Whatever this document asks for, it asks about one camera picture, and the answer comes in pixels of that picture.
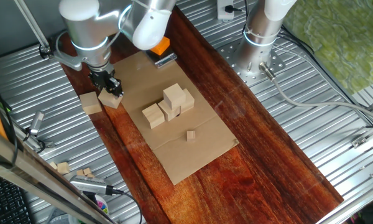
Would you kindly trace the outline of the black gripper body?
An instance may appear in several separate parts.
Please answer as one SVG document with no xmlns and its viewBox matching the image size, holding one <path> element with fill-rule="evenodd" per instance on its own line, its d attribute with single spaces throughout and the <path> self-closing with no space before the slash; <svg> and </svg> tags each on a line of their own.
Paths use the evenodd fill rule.
<svg viewBox="0 0 373 224">
<path fill-rule="evenodd" d="M 88 77 L 97 89 L 102 90 L 105 88 L 111 91 L 115 87 L 114 83 L 111 81 L 113 75 L 114 69 L 112 69 L 110 72 L 107 70 L 102 72 L 91 71 Z"/>
</svg>

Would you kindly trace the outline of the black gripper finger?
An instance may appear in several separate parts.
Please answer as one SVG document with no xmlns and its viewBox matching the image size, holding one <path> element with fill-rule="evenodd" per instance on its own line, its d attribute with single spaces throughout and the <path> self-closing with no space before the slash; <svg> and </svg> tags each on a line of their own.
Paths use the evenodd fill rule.
<svg viewBox="0 0 373 224">
<path fill-rule="evenodd" d="M 122 92 L 121 81 L 111 77 L 109 79 L 108 88 L 111 92 Z"/>
<path fill-rule="evenodd" d="M 114 95 L 116 98 L 122 97 L 124 92 L 122 90 L 122 86 L 107 86 L 106 91 L 112 95 Z"/>
</svg>

